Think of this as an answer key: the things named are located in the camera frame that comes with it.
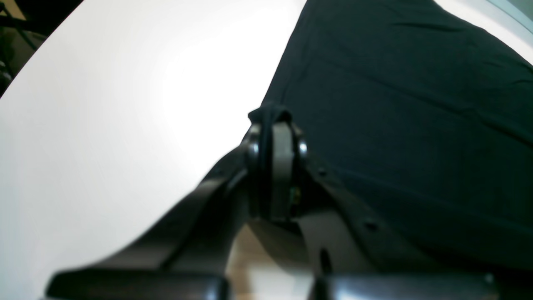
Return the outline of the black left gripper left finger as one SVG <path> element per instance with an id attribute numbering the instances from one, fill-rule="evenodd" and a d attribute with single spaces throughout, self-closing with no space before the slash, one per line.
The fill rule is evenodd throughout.
<path id="1" fill-rule="evenodd" d="M 232 243 L 248 217 L 262 125 L 134 242 L 86 267 L 55 274 L 48 300 L 230 300 Z"/>

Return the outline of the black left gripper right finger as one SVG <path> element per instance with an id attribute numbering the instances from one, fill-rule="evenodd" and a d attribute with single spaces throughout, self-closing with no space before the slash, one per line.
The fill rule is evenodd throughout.
<path id="1" fill-rule="evenodd" d="M 315 274 L 311 300 L 498 300 L 490 273 L 444 266 L 312 161 L 301 131 L 271 126 L 271 218 L 298 224 Z"/>

